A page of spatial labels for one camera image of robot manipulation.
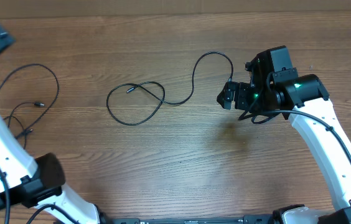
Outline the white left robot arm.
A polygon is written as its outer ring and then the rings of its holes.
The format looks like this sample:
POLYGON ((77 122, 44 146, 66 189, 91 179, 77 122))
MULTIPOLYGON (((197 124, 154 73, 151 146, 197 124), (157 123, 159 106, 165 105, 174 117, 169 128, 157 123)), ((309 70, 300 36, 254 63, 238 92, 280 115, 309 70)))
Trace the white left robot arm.
POLYGON ((65 182, 59 160, 52 153, 30 156, 0 116, 0 210, 9 223, 11 207, 19 203, 45 210, 62 223, 108 223, 98 207, 82 199, 65 182))

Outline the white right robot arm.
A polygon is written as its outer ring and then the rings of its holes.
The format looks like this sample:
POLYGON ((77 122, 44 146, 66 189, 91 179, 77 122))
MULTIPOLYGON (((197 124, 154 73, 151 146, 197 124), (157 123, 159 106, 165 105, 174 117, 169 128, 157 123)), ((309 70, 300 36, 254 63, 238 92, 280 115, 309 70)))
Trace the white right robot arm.
POLYGON ((242 110, 239 120, 277 115, 291 123, 307 144, 327 183, 334 211, 290 205, 267 215, 245 215, 243 223, 351 223, 351 142, 330 95, 315 74, 300 76, 284 45, 265 50, 245 64, 248 83, 228 80, 217 103, 242 110))

